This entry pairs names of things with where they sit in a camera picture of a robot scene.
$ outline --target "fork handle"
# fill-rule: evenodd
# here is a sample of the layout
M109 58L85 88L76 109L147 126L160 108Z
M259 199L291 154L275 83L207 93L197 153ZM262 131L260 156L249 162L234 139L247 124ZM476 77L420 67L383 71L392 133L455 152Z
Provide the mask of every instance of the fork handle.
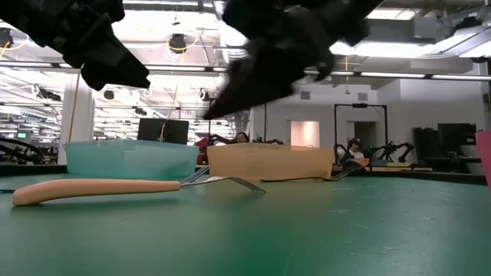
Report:
M179 191L180 189L181 184L177 181L60 179L17 189L12 196L12 204L14 206L27 206L48 200L76 196L172 192Z

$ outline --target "light blue plastic container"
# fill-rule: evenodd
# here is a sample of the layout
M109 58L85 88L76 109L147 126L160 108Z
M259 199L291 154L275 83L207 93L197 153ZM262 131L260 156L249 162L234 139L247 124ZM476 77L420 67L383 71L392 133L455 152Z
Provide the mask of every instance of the light blue plastic container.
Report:
M197 146L140 140L65 145L68 173L91 178L182 180L192 175Z

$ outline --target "fluorescent light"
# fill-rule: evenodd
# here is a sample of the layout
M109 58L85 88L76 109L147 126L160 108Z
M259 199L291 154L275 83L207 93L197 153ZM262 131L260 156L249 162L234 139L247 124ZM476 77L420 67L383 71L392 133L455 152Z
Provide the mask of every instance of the fluorescent light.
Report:
M329 50L331 50L331 52L333 54L339 54L339 55L344 55L344 56L348 56L348 55L354 55L354 49L352 47L350 47L348 44L345 44L343 42L336 42L334 43L330 48Z
M448 39L436 43L425 54L456 54L461 55L465 52L484 44L489 40L489 28L485 26L476 26L457 30L455 34Z
M491 81L491 76L433 75L432 79L449 81Z
M213 70L215 72L226 72L227 68L225 68L225 67L214 67Z
M38 138L38 139L57 139L56 136L42 136L42 135L33 135L33 138Z
M411 20L420 12L419 9L409 8L376 8L370 13L368 19L387 19L387 20Z
M481 58L491 56L491 41L460 55L462 58Z
M331 73L333 76L341 76L341 77L350 77L354 75L354 72L348 72L348 71L333 71Z
M394 77L394 78L424 78L424 74L402 74L402 73L378 73L378 72L363 72L362 77Z
M198 6L198 2L191 1L151 1L151 0L123 0L123 4L138 4L138 5L188 5Z
M10 62L0 61L0 66L6 67L51 67L51 64L44 62Z
M153 71L196 71L204 72L204 67L192 67L192 66L160 66L160 65L147 65L148 70Z
M417 58L424 54L425 49L413 43L362 42L354 48L354 54L377 58Z

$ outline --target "green table surface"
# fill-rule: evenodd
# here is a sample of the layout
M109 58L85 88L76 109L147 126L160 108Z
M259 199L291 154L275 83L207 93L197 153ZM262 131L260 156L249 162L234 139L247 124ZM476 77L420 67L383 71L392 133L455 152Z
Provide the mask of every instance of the green table surface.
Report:
M224 182L19 208L0 194L0 275L491 275L484 186L361 177L261 186L265 195Z

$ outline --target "computer monitor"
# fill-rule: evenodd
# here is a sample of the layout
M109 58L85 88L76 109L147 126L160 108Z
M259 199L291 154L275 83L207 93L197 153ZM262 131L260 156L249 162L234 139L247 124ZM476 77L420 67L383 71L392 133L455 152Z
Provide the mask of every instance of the computer monitor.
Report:
M165 143L187 144L189 121L166 120L156 118L141 118L138 126L138 140L160 141L163 128L163 141Z
M446 152L460 154L461 146L473 143L477 132L475 123L439 123L438 137Z

